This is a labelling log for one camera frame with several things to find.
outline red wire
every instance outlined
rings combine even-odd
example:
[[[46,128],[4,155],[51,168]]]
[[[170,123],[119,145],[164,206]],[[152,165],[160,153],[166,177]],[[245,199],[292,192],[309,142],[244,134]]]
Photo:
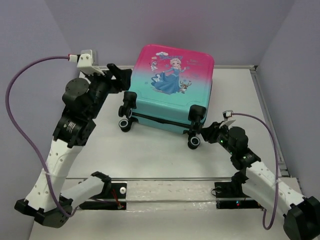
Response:
[[[119,206],[121,206],[121,204],[120,204],[120,202],[119,202],[119,200],[118,200],[118,197],[117,197],[116,190],[115,190],[115,189],[112,189],[111,193],[112,193],[112,195],[113,195],[113,197],[114,197],[114,199],[115,199],[115,201],[116,201],[116,204],[118,204]]]

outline cartoon animal print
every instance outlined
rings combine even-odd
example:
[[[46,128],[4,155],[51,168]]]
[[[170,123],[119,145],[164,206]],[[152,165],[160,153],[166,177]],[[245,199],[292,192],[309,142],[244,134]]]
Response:
[[[181,84],[181,88],[180,88],[179,91],[184,94],[184,93],[186,92],[187,88],[188,88],[192,83],[189,82],[188,84],[185,84],[185,83],[183,83],[182,81],[180,81],[180,84]]]
[[[152,81],[154,81],[155,83],[159,82],[161,80],[161,76],[160,74],[156,74],[154,77],[151,78]]]
[[[151,66],[151,71],[154,71],[154,70],[157,70],[157,62],[156,61],[153,61],[152,63],[150,63],[150,66]]]

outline screw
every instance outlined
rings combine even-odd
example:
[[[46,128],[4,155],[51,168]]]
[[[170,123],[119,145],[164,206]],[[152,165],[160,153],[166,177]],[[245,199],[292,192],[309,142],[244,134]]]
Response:
[[[217,186],[214,190],[215,190],[215,192],[218,193],[218,194],[222,193],[222,188],[221,188],[221,186]]]
[[[124,186],[120,188],[121,194],[126,194],[126,192],[127,192],[127,189]]]

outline children's suitcase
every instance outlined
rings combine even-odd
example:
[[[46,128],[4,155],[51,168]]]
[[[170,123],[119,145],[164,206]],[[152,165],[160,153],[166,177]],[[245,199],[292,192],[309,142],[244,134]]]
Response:
[[[188,134],[188,146],[200,145],[197,134],[206,120],[214,69],[212,56],[191,50],[146,45],[133,68],[131,84],[119,108],[119,127],[134,122]]]

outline purple wall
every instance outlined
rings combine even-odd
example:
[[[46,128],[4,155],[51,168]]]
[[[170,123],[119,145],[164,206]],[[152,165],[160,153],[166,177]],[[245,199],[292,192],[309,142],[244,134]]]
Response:
[[[26,64],[67,55],[70,49],[43,0],[6,1],[0,7],[0,32],[0,239],[27,240],[33,219],[15,211],[14,204],[30,192],[41,164],[7,117],[5,92],[10,79]],[[65,61],[34,66],[18,79],[11,93],[17,122],[45,157],[63,109],[65,84],[75,71]]]
[[[289,172],[320,199],[320,1],[297,0],[258,68]]]
[[[294,0],[45,0],[73,52],[133,65],[150,43],[258,65]]]

